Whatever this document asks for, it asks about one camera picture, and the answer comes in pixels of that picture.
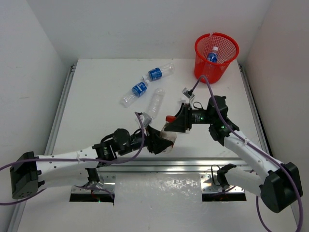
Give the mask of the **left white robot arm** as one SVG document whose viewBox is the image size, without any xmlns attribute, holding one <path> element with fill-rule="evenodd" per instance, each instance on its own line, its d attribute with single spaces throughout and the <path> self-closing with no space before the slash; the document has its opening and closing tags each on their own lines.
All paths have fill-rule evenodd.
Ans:
<svg viewBox="0 0 309 232">
<path fill-rule="evenodd" d="M 117 129 L 100 143 L 75 152 L 50 156 L 26 152 L 10 167 L 12 198 L 20 200 L 34 196 L 42 189 L 61 186 L 100 189 L 104 181 L 97 172 L 98 168 L 117 164 L 118 156 L 141 151 L 144 147 L 155 155 L 168 153 L 176 138 L 174 132 L 158 131 L 148 126 L 133 134 L 126 129 Z"/>
</svg>

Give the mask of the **blue label bottle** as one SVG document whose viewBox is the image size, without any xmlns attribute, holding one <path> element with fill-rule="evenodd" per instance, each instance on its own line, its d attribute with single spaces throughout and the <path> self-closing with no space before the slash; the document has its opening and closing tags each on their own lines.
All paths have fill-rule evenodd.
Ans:
<svg viewBox="0 0 309 232">
<path fill-rule="evenodd" d="M 207 55 L 207 61 L 212 62 L 212 63 L 217 63 L 218 61 L 218 50 L 219 48 L 214 46 L 211 50 L 211 52 L 208 53 Z"/>
<path fill-rule="evenodd" d="M 149 83 L 150 82 L 148 80 L 137 83 L 121 98 L 120 103 L 125 108 L 128 108 L 146 92 Z"/>
<path fill-rule="evenodd" d="M 175 67 L 172 63 L 165 64 L 160 67 L 156 67 L 142 76 L 143 80 L 156 81 L 163 77 L 170 76 L 174 73 Z"/>
</svg>

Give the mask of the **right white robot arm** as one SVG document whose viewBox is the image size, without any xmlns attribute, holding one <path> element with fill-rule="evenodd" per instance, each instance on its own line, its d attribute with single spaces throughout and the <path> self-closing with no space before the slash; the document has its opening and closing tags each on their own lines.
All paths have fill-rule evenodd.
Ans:
<svg viewBox="0 0 309 232">
<path fill-rule="evenodd" d="M 193 109 L 182 103 L 175 116 L 166 116 L 165 131 L 185 133 L 194 124 L 208 124 L 213 140 L 237 154 L 252 169 L 243 171 L 234 164 L 217 170 L 213 183 L 225 189 L 238 186 L 262 199 L 274 213 L 291 205 L 303 190 L 298 168 L 291 162 L 284 164 L 263 151 L 246 138 L 239 127 L 227 117 L 228 107 L 225 96 L 210 98 L 207 108 Z"/>
</svg>

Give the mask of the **red cap brown bottle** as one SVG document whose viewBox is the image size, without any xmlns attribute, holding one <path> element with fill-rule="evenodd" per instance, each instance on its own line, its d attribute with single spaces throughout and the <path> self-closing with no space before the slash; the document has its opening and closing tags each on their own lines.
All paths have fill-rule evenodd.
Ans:
<svg viewBox="0 0 309 232">
<path fill-rule="evenodd" d="M 166 123 L 160 132 L 161 138 L 172 142 L 172 145 L 163 150 L 163 153 L 170 153 L 177 139 L 177 134 L 175 132 L 165 131 L 165 127 L 168 125 L 168 123 L 173 122 L 175 118 L 175 116 L 166 116 Z"/>
</svg>

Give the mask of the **clear plastic bottle diagonal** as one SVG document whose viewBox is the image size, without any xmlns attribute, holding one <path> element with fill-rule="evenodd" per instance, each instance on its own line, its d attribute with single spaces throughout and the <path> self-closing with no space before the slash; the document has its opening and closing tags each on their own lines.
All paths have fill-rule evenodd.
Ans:
<svg viewBox="0 0 309 232">
<path fill-rule="evenodd" d="M 146 112 L 143 112 L 144 117 L 155 119 L 159 113 L 163 99 L 166 92 L 162 88 L 157 88 L 150 100 L 150 103 L 146 109 Z"/>
</svg>

